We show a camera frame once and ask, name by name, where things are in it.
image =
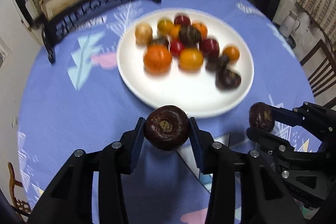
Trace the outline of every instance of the white plate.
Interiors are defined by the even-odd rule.
[[[157,30],[157,22],[162,17],[172,20],[175,14],[186,13],[191,21],[202,21],[208,27],[208,36],[215,37],[222,50],[234,44],[240,51],[238,62],[232,70],[241,75],[241,85],[232,91],[220,91],[215,86],[215,75],[205,70],[205,63],[196,73],[179,69],[179,61],[173,58],[171,70],[164,76],[152,76],[143,68],[145,46],[135,43],[135,26],[147,22]],[[174,8],[162,9],[144,15],[134,22],[120,39],[117,50],[118,69],[127,87],[140,100],[157,108],[175,105],[183,109],[189,117],[213,117],[237,106],[249,92],[254,75],[251,52],[241,36],[220,19],[197,10]]]

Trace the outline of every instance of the tomato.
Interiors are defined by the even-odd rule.
[[[174,25],[170,30],[170,36],[172,39],[179,39],[179,32],[181,29],[181,25]]]
[[[235,46],[227,46],[223,49],[223,54],[226,54],[229,59],[230,63],[235,63],[240,57],[240,53],[237,47]]]
[[[199,50],[204,56],[219,55],[218,42],[213,38],[207,38],[199,43]]]
[[[153,39],[153,40],[149,41],[147,43],[147,47],[149,48],[153,45],[158,45],[158,44],[159,45],[164,45],[166,48],[169,47],[169,41],[167,40],[166,37],[159,37],[159,38],[156,38],[156,39]]]
[[[184,45],[181,41],[173,40],[170,42],[170,53],[172,56],[178,57],[182,50],[184,50]]]
[[[152,27],[148,23],[139,23],[135,27],[135,41],[138,45],[146,45],[153,36]]]
[[[207,35],[208,35],[208,28],[206,27],[206,25],[202,22],[194,22],[192,24],[192,26],[194,28],[196,28],[197,30],[199,30],[199,32],[201,33],[202,35],[202,39],[206,39],[207,38]]]
[[[168,18],[162,18],[157,22],[157,32],[162,36],[170,34],[172,27],[174,26],[173,22]]]
[[[169,70],[172,56],[164,45],[153,45],[143,57],[145,69],[152,74],[161,74]]]
[[[203,54],[196,48],[186,48],[180,54],[179,65],[183,70],[198,70],[203,64]]]
[[[190,25],[190,18],[184,14],[177,14],[174,18],[174,25]]]

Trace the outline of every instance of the white pitcher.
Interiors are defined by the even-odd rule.
[[[298,27],[295,29],[295,31],[300,27],[300,21],[297,19],[297,14],[295,14],[293,11],[289,12],[289,15],[286,16],[286,18],[283,20],[281,26],[279,27],[279,32],[285,37],[288,38],[291,32],[295,28],[296,21],[299,22]]]

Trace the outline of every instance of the blue tablecloth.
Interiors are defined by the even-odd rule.
[[[102,10],[99,17],[56,46],[54,65],[41,49],[31,69],[18,131],[21,178],[31,207],[74,150],[101,150],[133,129],[138,117],[147,117],[152,111],[123,83],[115,51],[133,20],[161,8],[191,8],[212,14],[233,27],[249,46],[255,74],[247,97],[226,114],[197,120],[200,129],[214,138],[230,132],[233,150],[255,148],[245,135],[248,110],[255,102],[287,109],[301,106],[303,101],[314,102],[292,50],[270,20],[247,0],[162,0],[161,4],[138,0]],[[273,133],[289,140],[296,151],[316,151],[320,145],[302,128],[276,123]],[[160,151],[145,140],[135,172],[123,176],[122,182],[130,224],[204,223],[209,181],[200,182],[177,152]],[[92,204],[97,224],[97,176]],[[240,206],[237,191],[237,222]]]

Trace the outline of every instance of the yellow tomato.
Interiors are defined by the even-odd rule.
[[[157,32],[162,36],[166,36],[170,34],[170,31],[173,26],[174,24],[170,19],[163,18],[159,20],[157,23]]]
[[[179,65],[183,70],[198,70],[203,60],[203,54],[197,48],[186,48],[180,54]]]
[[[170,36],[173,40],[179,39],[179,31],[181,29],[181,25],[174,25],[170,30]]]

